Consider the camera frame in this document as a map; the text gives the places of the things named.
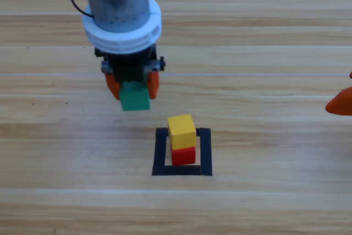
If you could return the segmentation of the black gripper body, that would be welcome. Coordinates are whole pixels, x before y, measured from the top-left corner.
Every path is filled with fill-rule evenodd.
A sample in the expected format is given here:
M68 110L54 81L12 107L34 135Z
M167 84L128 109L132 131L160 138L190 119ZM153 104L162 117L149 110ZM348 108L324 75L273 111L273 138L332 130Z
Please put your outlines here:
M95 47L95 56L103 58L102 73L112 74L118 83L125 81L142 83L147 73L164 71L166 66L164 57L157 57L156 44L130 54L112 54Z

